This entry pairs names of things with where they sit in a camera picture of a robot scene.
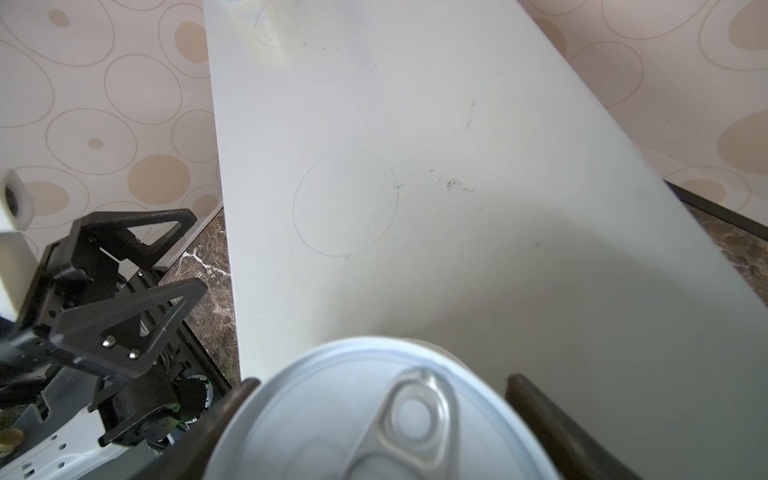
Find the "white plastic part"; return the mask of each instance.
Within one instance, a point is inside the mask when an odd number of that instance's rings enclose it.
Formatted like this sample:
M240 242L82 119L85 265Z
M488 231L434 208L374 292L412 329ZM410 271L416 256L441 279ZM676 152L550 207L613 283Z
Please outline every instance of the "white plastic part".
M641 478L764 478L768 310L522 3L204 0L240 374L417 338Z
M35 209L22 179L10 168L0 168L0 233L29 227Z
M16 321L37 267L23 235L0 233L0 316Z
M55 434L0 469L0 480L74 480L128 450L98 443L104 424L98 411L82 409Z

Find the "black metal frame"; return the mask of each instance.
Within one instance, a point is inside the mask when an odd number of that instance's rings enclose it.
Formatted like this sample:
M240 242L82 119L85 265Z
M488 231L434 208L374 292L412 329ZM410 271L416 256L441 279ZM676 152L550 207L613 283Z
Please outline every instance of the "black metal frame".
M245 379L236 385L218 405L209 410L199 422L163 455L137 473L133 480L198 480L203 478L216 444L237 410L261 384L257 379Z
M88 411L98 410L106 429L99 445L137 445L142 440L159 442L178 423L198 417L206 399L202 380L169 381L163 367L154 365L137 379L96 392Z
M157 270L139 270L128 280L119 294L132 294L154 288L162 278ZM144 311L142 321L152 324L156 316L162 315L162 305ZM161 353L163 364L172 364L170 378L188 375L188 371L203 373L210 380L216 393L216 399L225 396L232 386L210 358L205 347L192 332L192 329L182 320L176 334L169 340L164 352Z
M152 271L196 220L188 209L95 212L49 245L21 315L0 339L0 408L31 402L50 378L33 386L18 378L47 364L116 380L145 374L207 286L189 279L126 293L115 259ZM128 229L171 221L176 225L152 245ZM142 325L152 328L142 332Z

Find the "dark trim strip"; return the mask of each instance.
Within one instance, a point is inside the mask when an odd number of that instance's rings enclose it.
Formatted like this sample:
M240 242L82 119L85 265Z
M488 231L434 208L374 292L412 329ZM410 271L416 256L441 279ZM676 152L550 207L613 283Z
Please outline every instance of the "dark trim strip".
M675 184L667 182L667 185L670 189L672 189L674 194L677 195L677 198L679 198L683 203L689 204L692 207L696 207L699 210L712 215L713 217L721 219L723 222L728 222L735 227L739 227L741 230L762 238L763 240L768 240L768 227L765 225L757 223L755 220L746 218L744 215L739 215L725 207L721 207L714 202L710 202L704 197L699 197L696 194L692 194L688 190L680 188Z

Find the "screw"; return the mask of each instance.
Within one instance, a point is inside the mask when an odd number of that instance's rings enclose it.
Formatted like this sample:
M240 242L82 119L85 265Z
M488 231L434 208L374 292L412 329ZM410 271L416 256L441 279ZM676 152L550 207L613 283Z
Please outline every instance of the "screw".
M108 349L110 349L110 348L112 348L112 347L114 346L114 344L115 344L115 343L117 343L117 342L118 342L118 341L117 341L117 340L115 340L115 339L114 339L114 337L113 337L112 335L107 335L107 336L104 338L104 340L101 342L101 346L103 346L103 347L105 347L105 348L108 348Z

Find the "brown marble tile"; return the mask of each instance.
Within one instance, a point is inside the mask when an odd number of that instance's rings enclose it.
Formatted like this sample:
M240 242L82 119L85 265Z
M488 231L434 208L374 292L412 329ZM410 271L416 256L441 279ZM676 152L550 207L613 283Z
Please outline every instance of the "brown marble tile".
M240 364L224 210L197 236L167 271L161 283L195 276L208 285L208 292L186 318L187 324L227 380L234 385L240 381Z
M768 241L686 205L714 243L768 305Z

